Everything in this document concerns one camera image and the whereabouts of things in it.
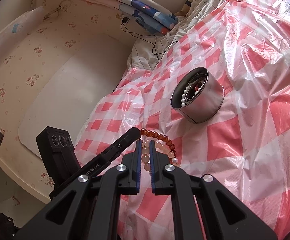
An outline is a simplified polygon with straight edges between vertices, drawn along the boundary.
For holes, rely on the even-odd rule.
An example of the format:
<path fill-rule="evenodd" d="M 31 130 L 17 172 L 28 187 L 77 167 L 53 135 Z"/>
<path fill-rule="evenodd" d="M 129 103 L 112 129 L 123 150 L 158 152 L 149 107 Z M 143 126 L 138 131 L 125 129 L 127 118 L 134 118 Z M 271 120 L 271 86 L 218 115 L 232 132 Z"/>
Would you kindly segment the wall power socket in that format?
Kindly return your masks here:
<path fill-rule="evenodd" d="M 124 19 L 124 17 L 125 16 L 123 14 L 119 14 L 119 13 L 117 13 L 116 16 L 115 16 L 115 18 L 120 20 L 120 21 L 122 21 Z"/>

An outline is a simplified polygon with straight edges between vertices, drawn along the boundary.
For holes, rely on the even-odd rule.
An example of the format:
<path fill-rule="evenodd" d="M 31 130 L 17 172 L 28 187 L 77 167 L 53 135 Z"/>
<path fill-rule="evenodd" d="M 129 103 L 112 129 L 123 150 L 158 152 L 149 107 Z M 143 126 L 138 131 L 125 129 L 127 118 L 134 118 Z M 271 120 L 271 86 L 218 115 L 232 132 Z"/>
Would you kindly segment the round metal tin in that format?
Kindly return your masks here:
<path fill-rule="evenodd" d="M 206 68 L 198 67 L 177 84 L 170 105 L 188 121 L 200 124 L 217 113 L 224 97 L 223 86 Z"/>

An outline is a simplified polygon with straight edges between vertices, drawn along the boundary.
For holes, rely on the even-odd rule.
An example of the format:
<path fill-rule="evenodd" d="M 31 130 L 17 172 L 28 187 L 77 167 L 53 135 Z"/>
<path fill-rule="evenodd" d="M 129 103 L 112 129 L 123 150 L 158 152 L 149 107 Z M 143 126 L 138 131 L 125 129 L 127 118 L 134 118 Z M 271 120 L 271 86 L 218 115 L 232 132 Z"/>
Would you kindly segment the blue cartoon curtain left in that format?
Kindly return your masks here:
<path fill-rule="evenodd" d="M 178 23 L 175 15 L 161 12 L 139 0 L 123 0 L 119 9 L 132 16 L 151 34 L 165 35 Z"/>

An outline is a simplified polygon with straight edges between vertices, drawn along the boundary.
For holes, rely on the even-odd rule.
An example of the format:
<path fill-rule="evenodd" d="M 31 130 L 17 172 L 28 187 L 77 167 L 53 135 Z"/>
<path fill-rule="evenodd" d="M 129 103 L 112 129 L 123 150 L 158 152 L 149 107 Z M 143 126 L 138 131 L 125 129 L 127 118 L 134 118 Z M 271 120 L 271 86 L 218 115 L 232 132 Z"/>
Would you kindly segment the white headboard panel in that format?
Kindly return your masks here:
<path fill-rule="evenodd" d="M 114 38 L 91 37 L 51 77 L 28 108 L 18 129 L 20 142 L 36 156 L 36 137 L 47 126 L 76 138 L 96 104 L 119 84 L 131 48 Z"/>

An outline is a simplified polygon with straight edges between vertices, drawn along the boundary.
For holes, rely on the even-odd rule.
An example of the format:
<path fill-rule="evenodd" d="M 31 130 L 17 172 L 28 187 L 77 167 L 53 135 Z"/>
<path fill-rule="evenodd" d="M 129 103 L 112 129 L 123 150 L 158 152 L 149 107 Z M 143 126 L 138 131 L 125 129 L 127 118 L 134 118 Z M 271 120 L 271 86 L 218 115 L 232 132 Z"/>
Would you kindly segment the red white checkered plastic sheet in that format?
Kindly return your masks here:
<path fill-rule="evenodd" d="M 181 79 L 206 68 L 223 86 L 220 109 L 193 124 L 171 108 Z M 290 0 L 225 0 L 154 70 L 127 69 L 82 127 L 84 165 L 132 127 L 175 144 L 188 174 L 212 174 L 283 239 L 290 232 Z"/>

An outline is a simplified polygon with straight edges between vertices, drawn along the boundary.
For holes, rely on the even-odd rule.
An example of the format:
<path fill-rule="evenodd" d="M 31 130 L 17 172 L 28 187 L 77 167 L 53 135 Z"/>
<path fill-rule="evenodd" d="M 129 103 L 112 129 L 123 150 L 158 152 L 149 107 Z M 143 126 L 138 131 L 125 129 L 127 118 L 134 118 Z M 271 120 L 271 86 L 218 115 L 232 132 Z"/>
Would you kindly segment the white bed quilt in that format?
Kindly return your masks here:
<path fill-rule="evenodd" d="M 205 18 L 225 0 L 194 0 L 186 16 L 179 16 L 178 23 L 163 37 L 138 38 L 128 57 L 127 68 L 154 70 L 163 55 L 200 20 Z"/>

